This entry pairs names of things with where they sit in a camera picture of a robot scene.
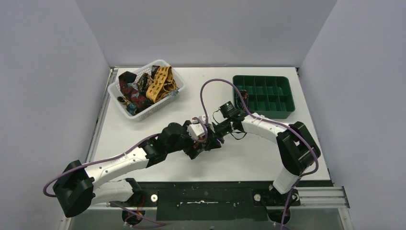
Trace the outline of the beige paisley patterned tie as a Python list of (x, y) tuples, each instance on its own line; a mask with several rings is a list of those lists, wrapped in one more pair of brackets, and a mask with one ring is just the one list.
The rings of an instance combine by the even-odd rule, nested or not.
[(202, 150), (204, 149), (204, 147), (205, 147), (205, 144), (204, 144), (204, 143), (201, 143), (201, 142), (196, 142), (196, 143), (194, 144), (194, 146), (193, 146), (193, 148), (194, 148), (196, 151), (202, 151)]

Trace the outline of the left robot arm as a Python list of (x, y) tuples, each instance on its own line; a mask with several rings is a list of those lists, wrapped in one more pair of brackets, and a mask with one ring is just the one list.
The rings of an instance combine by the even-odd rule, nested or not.
[(218, 149), (224, 134), (218, 125), (198, 120), (183, 125), (170, 123), (160, 133), (148, 136), (129, 150), (104, 160), (82, 164), (79, 160), (51, 180), (56, 197), (67, 218), (75, 217), (91, 205), (119, 201), (135, 206), (141, 201), (141, 189), (135, 179), (117, 177), (163, 162), (167, 155), (183, 151), (191, 159), (201, 152)]

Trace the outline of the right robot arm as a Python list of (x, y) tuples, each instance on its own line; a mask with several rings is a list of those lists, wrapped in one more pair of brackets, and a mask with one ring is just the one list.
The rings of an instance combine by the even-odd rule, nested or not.
[(257, 113), (239, 110), (231, 102), (220, 106), (219, 111), (225, 119), (214, 126), (214, 133), (219, 138), (236, 130), (257, 135), (278, 146), (283, 167), (272, 186), (280, 194), (288, 193), (310, 166), (318, 169), (321, 152), (304, 123), (273, 121)]

